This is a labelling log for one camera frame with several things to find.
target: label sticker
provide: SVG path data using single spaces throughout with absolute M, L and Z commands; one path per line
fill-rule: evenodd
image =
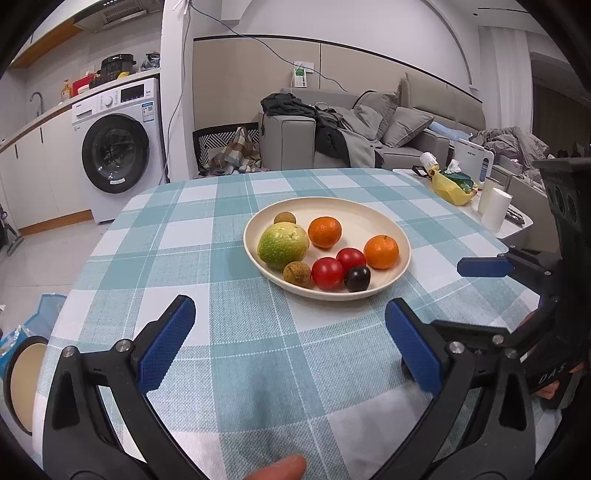
M 142 103 L 142 117 L 144 123 L 154 120 L 154 102 Z

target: washing machine door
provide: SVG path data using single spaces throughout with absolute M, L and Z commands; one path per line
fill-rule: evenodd
M 122 193 L 140 180 L 148 165 L 150 142 L 141 123 L 114 113 L 99 118 L 82 143 L 88 179 L 107 193 Z

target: red tomato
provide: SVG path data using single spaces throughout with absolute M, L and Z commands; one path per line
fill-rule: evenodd
M 364 267 L 367 264 L 365 255 L 356 248 L 343 248 L 336 254 L 336 259 L 343 265 L 345 272 L 348 272 L 351 268 Z
M 345 271 L 335 258 L 324 257 L 312 265 L 312 279 L 322 290 L 335 290 L 343 283 Z

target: table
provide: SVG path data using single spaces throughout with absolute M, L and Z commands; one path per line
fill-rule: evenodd
M 399 170 L 395 170 L 395 172 L 405 175 L 405 176 L 419 182 L 421 185 L 428 188 L 429 190 L 433 191 L 433 185 L 432 185 L 430 179 L 427 179 L 424 177 L 419 177 L 412 170 L 399 169 Z M 478 213 L 478 203 L 480 202 L 481 194 L 482 194 L 482 191 L 479 190 L 478 193 L 476 194 L 476 196 L 472 200 L 470 200 L 467 204 L 456 207 L 458 210 L 460 210 L 464 214 L 468 215 L 468 217 L 470 217 L 472 220 L 474 220 L 478 224 L 480 224 L 480 220 L 482 219 L 482 216 L 480 215 L 480 213 Z M 503 220 L 503 224 L 501 225 L 501 229 L 497 233 L 494 233 L 494 235 L 499 240 L 501 240 L 505 245 L 509 245 L 511 243 L 511 238 L 521 236 L 522 232 L 525 232 L 525 230 L 527 230 L 529 227 L 531 227 L 534 224 L 533 220 L 530 217 L 528 217 L 526 214 L 524 214 L 521 210 L 519 210 L 518 208 L 516 208 L 513 205 L 511 205 L 511 208 L 513 210 L 515 210 L 517 213 L 521 214 L 521 216 L 523 217 L 523 220 L 525 221 L 525 224 L 524 225 L 516 225 L 507 219 Z
M 301 196 L 354 200 L 397 221 L 413 247 L 408 271 L 379 295 L 343 303 L 304 299 L 267 281 L 246 256 L 243 229 L 263 207 Z M 403 377 L 384 325 L 387 301 L 403 297 L 425 322 L 513 329 L 538 296 L 510 278 L 462 278 L 455 267 L 461 257 L 503 250 L 454 206 L 387 170 L 254 173 L 148 190 L 104 234 L 61 311 L 38 382 L 34 457 L 41 462 L 61 350 L 133 338 L 185 294 L 197 306 L 196 324 L 148 398 L 195 463 L 212 479 L 242 479 L 298 452 L 308 460 L 306 478 L 369 478 L 430 400 Z M 102 393 L 123 446 L 140 458 L 109 391 Z M 459 441 L 469 409 L 470 402 L 443 453 Z M 557 420 L 538 405 L 535 415 L 544 426 L 541 452 Z

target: floor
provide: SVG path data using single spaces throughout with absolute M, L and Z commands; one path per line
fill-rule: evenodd
M 109 224 L 77 223 L 25 237 L 0 264 L 0 314 L 4 335 L 37 311 L 44 293 L 68 295 Z

